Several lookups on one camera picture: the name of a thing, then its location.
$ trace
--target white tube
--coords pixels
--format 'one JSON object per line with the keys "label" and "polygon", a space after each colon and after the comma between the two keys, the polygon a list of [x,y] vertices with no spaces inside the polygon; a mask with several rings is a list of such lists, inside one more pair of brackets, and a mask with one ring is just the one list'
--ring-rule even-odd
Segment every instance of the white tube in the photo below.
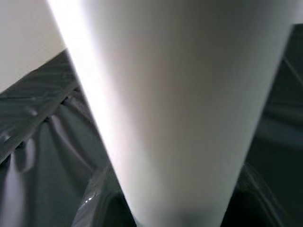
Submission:
{"label": "white tube", "polygon": [[129,207],[220,225],[294,0],[49,0]]}

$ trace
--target white pole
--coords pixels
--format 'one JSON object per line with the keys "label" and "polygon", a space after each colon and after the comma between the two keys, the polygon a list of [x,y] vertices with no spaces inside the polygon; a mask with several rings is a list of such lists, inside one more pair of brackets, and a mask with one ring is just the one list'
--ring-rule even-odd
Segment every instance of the white pole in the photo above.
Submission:
{"label": "white pole", "polygon": [[129,207],[218,227],[295,0],[49,0]]}

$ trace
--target white cylinder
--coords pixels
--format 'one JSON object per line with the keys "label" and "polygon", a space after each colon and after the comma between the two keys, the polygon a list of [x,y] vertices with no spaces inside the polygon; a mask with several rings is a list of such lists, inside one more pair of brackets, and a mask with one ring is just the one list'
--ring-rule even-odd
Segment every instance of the white cylinder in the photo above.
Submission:
{"label": "white cylinder", "polygon": [[295,0],[49,0],[128,205],[218,227]]}

